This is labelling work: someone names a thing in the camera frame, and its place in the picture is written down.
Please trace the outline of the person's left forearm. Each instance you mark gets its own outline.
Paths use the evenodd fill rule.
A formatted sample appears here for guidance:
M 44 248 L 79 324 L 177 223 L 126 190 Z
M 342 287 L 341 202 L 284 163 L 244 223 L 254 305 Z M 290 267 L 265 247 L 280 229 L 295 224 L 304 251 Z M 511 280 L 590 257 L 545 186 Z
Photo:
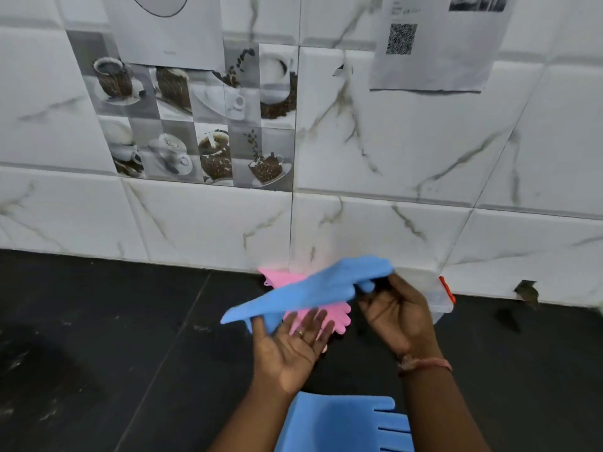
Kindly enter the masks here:
M 276 381 L 254 379 L 206 452 L 274 452 L 297 394 Z

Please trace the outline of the white paper sheet oval print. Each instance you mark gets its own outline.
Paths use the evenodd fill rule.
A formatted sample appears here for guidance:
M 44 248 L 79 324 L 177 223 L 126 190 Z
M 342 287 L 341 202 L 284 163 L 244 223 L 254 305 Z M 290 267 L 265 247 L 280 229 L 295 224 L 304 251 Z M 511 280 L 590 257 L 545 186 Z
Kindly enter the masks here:
M 123 60 L 225 70 L 220 0 L 102 0 Z

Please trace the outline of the person's right hand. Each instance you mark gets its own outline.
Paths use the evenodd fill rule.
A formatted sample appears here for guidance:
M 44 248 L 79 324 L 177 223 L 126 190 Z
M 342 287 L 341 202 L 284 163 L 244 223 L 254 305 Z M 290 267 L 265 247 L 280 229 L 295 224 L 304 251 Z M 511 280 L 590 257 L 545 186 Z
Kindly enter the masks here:
M 424 360 L 443 358 L 426 297 L 397 273 L 381 279 L 383 311 L 366 320 L 393 354 Z

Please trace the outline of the person's left hand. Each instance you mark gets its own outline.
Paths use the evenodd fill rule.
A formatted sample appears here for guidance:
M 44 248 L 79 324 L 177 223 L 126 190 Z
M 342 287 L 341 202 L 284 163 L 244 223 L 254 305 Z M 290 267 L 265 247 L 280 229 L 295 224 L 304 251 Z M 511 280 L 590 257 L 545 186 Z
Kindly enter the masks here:
M 326 325 L 327 311 L 311 309 L 291 332 L 297 317 L 283 320 L 262 349 L 253 348 L 253 379 L 276 381 L 287 392 L 299 392 L 326 348 L 334 322 Z

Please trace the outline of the person's right forearm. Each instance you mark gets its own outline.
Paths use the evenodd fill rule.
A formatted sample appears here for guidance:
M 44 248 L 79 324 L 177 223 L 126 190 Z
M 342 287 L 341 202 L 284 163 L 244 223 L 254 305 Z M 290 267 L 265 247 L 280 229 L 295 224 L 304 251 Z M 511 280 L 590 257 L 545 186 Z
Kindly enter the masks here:
M 448 368 L 405 371 L 402 383 L 415 452 L 492 452 Z

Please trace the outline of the white paper sheet square code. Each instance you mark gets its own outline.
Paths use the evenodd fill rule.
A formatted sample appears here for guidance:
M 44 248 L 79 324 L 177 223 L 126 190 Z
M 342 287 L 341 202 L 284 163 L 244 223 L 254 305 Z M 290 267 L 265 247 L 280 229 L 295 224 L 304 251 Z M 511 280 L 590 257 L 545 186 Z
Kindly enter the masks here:
M 479 93 L 517 0 L 382 0 L 372 91 Z

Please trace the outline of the blue silicone glove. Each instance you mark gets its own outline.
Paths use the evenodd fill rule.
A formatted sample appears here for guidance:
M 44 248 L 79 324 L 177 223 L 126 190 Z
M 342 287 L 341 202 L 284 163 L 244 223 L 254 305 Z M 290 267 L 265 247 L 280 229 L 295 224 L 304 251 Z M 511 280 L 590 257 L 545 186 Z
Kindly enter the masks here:
M 415 452 L 408 417 L 393 398 L 300 392 L 274 452 Z
M 268 293 L 246 303 L 234 306 L 224 313 L 221 324 L 243 321 L 251 330 L 251 319 L 261 316 L 268 333 L 274 332 L 283 319 L 294 312 L 298 326 L 310 309 L 327 311 L 327 321 L 334 323 L 334 332 L 343 335 L 350 326 L 349 302 L 356 289 L 371 293 L 375 279 L 385 278 L 394 272 L 389 260 L 376 256 L 343 258 L 333 265 L 303 280 L 276 287 Z

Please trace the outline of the clear plastic container orange clip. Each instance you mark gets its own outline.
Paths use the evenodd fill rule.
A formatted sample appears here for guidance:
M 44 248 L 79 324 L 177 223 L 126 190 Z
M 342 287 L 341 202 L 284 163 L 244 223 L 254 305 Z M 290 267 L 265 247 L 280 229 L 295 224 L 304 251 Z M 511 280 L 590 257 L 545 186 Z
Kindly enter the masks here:
M 408 267 L 396 267 L 395 272 L 426 297 L 433 324 L 453 311 L 456 299 L 436 272 Z

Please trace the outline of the pink silicone glove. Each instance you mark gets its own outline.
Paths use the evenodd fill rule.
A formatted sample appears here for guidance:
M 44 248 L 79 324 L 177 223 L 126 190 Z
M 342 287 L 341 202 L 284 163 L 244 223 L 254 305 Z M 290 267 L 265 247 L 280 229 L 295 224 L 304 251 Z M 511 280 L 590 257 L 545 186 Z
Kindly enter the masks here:
M 268 269 L 259 269 L 259 273 L 265 277 L 264 285 L 275 289 L 303 281 L 306 278 L 301 274 Z M 327 311 L 324 325 L 326 325 L 329 321 L 334 322 L 334 332 L 336 334 L 343 335 L 346 331 L 346 328 L 350 326 L 350 304 L 346 302 L 339 302 L 321 305 L 317 308 Z

